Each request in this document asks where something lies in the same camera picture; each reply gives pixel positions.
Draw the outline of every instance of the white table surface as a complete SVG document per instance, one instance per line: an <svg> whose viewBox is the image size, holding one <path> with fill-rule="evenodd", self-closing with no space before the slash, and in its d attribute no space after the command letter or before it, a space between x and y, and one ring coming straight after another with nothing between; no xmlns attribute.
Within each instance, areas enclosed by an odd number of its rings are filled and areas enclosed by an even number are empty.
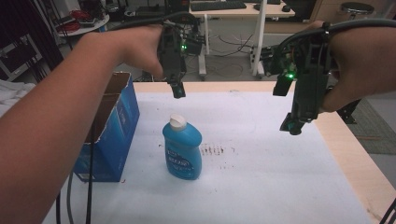
<svg viewBox="0 0 396 224"><path fill-rule="evenodd" d="M298 136L278 130L291 94L187 91L176 100L142 92L137 100L141 117L122 181L94 183L92 223L370 223L316 125ZM162 127L174 112L203 134L195 181L166 170ZM87 187L75 178L76 223L85 218ZM53 221L52 208L44 223Z"/></svg>

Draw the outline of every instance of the stool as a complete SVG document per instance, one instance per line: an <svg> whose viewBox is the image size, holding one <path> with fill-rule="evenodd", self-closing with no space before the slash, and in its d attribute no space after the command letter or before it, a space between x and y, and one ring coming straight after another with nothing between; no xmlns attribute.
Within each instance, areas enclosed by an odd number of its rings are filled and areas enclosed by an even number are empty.
<svg viewBox="0 0 396 224"><path fill-rule="evenodd" d="M351 13L349 20L355 20L356 15L371 15L374 12L374 7L357 2L345 2L341 4L341 11Z"/></svg>

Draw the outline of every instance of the cardboard box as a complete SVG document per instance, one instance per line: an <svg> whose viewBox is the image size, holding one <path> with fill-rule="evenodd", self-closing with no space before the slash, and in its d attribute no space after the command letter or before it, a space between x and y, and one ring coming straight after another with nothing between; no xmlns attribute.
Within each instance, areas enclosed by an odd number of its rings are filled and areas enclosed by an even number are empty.
<svg viewBox="0 0 396 224"><path fill-rule="evenodd" d="M119 182L140 113L132 77L113 74L95 118L93 181ZM74 173L89 180L91 132L78 156Z"/></svg>

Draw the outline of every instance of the white bottle cap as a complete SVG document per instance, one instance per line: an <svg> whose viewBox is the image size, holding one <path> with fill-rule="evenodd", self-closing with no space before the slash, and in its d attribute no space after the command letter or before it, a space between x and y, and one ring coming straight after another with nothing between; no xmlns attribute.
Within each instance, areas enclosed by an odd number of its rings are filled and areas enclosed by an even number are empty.
<svg viewBox="0 0 396 224"><path fill-rule="evenodd" d="M175 132L183 131L187 125L186 119L179 114L172 114L169 123L171 124L172 130Z"/></svg>

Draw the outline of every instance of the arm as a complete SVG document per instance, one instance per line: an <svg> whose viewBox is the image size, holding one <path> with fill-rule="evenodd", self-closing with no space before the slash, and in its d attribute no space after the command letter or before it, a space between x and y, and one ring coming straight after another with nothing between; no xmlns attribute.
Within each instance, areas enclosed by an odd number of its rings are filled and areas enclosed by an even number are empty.
<svg viewBox="0 0 396 224"><path fill-rule="evenodd" d="M70 173L113 68L156 77L160 26L84 35L67 58L0 118L0 223L39 223Z"/></svg>
<svg viewBox="0 0 396 224"><path fill-rule="evenodd" d="M331 49L337 84L322 108L335 111L362 97L396 91L396 29L359 28L335 35Z"/></svg>

